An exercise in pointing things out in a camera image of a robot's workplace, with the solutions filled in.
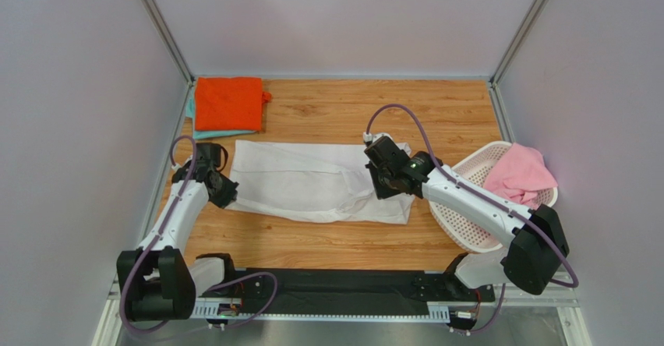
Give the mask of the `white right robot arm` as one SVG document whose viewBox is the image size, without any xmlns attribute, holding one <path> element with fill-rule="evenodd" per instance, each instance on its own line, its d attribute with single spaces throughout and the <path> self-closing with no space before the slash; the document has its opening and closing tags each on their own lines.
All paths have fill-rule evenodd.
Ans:
<svg viewBox="0 0 664 346">
<path fill-rule="evenodd" d="M 386 135 L 363 135 L 365 155 L 378 199 L 400 194 L 444 206 L 487 231 L 502 246 L 493 252 L 461 254 L 447 268 L 468 289 L 513 284 L 540 295 L 549 284 L 576 288 L 569 246 L 557 212 L 545 204 L 533 210 L 498 197 L 462 178 L 433 155 L 407 154 Z"/>
</svg>

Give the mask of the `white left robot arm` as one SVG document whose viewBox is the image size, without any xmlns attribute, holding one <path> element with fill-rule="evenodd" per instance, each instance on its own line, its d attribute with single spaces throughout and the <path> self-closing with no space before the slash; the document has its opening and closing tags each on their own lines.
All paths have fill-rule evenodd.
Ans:
<svg viewBox="0 0 664 346">
<path fill-rule="evenodd" d="M 196 300 L 235 276 L 227 253 L 207 253 L 187 265 L 184 255 L 200 212 L 207 204 L 224 209 L 238 183 L 222 174 L 228 152 L 217 143 L 197 143 L 192 157 L 175 166 L 171 192 L 156 224 L 134 249 L 116 261 L 124 319 L 133 322 L 186 320 Z"/>
</svg>

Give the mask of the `white t shirt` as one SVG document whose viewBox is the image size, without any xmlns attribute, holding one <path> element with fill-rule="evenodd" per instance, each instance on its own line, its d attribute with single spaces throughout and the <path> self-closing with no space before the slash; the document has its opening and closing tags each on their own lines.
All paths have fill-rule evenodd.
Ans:
<svg viewBox="0 0 664 346">
<path fill-rule="evenodd" d="M 413 196 L 378 199 L 364 149 L 237 140 L 230 178 L 238 195 L 230 209 L 321 224 L 407 224 Z"/>
</svg>

